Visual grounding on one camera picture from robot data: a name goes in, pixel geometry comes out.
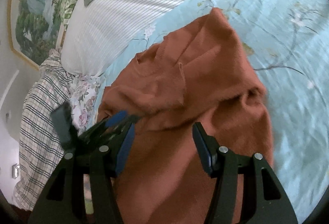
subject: white striped pillow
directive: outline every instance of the white striped pillow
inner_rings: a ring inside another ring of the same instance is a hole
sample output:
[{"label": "white striped pillow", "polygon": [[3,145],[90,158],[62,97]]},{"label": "white striped pillow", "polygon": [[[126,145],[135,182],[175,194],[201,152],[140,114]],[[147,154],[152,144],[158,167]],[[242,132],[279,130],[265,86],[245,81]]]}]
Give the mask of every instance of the white striped pillow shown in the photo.
[{"label": "white striped pillow", "polygon": [[70,73],[99,76],[140,29],[184,0],[78,0],[67,29],[62,65]]}]

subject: waterfall painting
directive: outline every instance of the waterfall painting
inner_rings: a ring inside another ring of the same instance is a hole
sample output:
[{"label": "waterfall painting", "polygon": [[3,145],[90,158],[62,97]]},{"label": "waterfall painting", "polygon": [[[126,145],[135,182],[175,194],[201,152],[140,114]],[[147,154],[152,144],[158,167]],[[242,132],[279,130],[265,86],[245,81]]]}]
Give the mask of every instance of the waterfall painting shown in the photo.
[{"label": "waterfall painting", "polygon": [[63,43],[63,0],[8,0],[8,31],[12,50],[38,66],[50,49]]}]

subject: white wall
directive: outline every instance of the white wall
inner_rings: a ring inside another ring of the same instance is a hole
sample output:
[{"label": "white wall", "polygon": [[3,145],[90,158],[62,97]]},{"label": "white wall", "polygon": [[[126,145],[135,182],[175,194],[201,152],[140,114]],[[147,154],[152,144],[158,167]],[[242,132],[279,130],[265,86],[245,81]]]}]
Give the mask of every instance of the white wall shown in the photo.
[{"label": "white wall", "polygon": [[[8,0],[0,0],[0,189],[12,202],[14,186],[19,181],[19,178],[12,178],[12,165],[19,162],[23,102],[29,89],[39,79],[39,72],[10,49],[7,4]],[[11,118],[6,121],[9,111]]]}]

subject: blue bed sheet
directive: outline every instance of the blue bed sheet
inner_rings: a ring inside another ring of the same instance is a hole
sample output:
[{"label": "blue bed sheet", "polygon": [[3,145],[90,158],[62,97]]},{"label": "blue bed sheet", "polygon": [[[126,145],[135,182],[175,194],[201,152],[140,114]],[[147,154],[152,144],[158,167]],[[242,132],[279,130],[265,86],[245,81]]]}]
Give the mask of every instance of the blue bed sheet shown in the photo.
[{"label": "blue bed sheet", "polygon": [[223,10],[268,89],[274,170],[302,223],[329,183],[328,0],[186,0],[141,30],[109,66],[95,107],[137,52],[212,7]]}]

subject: orange-brown cloth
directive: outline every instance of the orange-brown cloth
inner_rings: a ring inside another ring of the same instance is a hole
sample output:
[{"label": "orange-brown cloth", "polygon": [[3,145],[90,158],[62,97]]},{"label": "orange-brown cloth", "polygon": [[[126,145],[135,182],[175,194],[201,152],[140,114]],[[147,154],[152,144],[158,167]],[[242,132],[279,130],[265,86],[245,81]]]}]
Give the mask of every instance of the orange-brown cloth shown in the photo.
[{"label": "orange-brown cloth", "polygon": [[[136,54],[105,88],[98,117],[120,110],[143,116],[114,186],[124,223],[204,222],[215,179],[203,171],[196,152],[196,121],[220,145],[242,155],[262,153],[272,165],[264,95],[238,35],[217,8]],[[235,223],[240,213],[238,195]]]}]

